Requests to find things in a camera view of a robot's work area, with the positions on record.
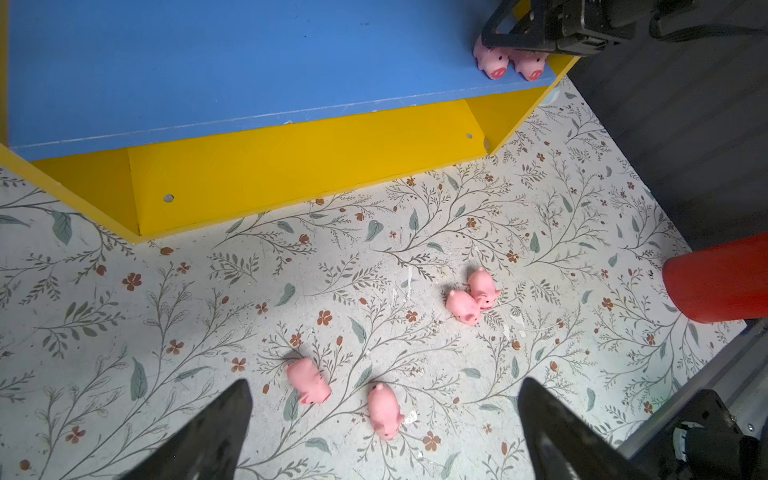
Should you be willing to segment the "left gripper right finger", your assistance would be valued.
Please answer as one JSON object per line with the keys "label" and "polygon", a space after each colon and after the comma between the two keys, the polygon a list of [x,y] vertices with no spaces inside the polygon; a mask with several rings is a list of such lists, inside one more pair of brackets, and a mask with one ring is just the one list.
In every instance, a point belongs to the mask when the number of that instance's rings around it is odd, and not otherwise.
{"label": "left gripper right finger", "polygon": [[535,379],[523,380],[518,413],[537,479],[646,479]]}

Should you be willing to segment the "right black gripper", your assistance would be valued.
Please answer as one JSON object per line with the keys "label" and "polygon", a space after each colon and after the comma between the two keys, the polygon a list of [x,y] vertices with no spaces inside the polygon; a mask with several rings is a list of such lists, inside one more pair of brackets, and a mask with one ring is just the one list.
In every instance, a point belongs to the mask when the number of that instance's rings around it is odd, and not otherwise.
{"label": "right black gripper", "polygon": [[637,22],[645,17],[650,18],[649,28],[658,40],[681,43],[696,38],[694,27],[661,32],[661,21],[692,9],[692,1],[533,0],[512,29],[501,32],[499,27],[519,4],[500,3],[481,31],[484,46],[590,56],[633,39]]}

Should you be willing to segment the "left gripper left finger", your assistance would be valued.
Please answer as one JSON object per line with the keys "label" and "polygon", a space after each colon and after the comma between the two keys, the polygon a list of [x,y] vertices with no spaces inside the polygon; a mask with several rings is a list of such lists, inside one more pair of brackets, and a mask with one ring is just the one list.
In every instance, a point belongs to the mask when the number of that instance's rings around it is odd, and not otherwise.
{"label": "left gripper left finger", "polygon": [[252,412],[248,383],[237,380],[124,479],[232,479]]}

